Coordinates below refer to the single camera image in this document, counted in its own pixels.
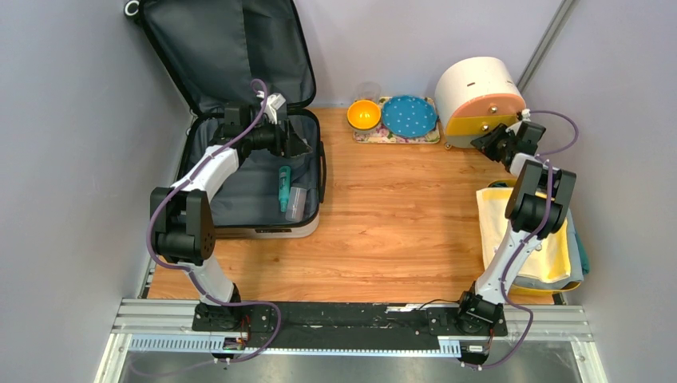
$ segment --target wooden table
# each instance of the wooden table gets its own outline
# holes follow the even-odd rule
[[[303,239],[224,239],[215,256],[244,300],[456,300],[484,270],[475,191],[509,175],[475,150],[358,144],[345,109],[314,109],[327,151],[317,231]],[[198,298],[158,267],[149,298]],[[515,296],[552,304],[552,297]]]

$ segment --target white cylindrical container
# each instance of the white cylindrical container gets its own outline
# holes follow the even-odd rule
[[[526,108],[505,64],[495,57],[452,65],[437,83],[435,105],[447,143],[460,148],[500,123],[513,124]]]

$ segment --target yellow bowl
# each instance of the yellow bowl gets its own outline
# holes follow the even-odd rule
[[[376,128],[381,121],[381,108],[375,102],[360,100],[348,108],[348,124],[357,132],[367,132]]]

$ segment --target suitcase handle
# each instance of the suitcase handle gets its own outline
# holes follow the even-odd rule
[[[319,160],[322,162],[322,184],[319,185],[319,202],[324,202],[324,192],[327,187],[327,154],[324,152],[324,143],[319,141]]]

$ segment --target white wall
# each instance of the white wall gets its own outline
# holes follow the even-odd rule
[[[148,195],[173,176],[188,114],[122,5],[3,3],[3,382],[91,382],[148,260]]]
[[[592,266],[571,299],[615,383],[675,381],[675,19],[669,0],[583,0],[525,92],[581,127],[554,157],[578,173],[572,211]],[[570,138],[548,121],[548,146]]]
[[[383,95],[433,96],[442,73],[467,57],[500,57],[517,81],[560,0],[296,0],[318,93],[315,105],[352,101],[375,81]]]

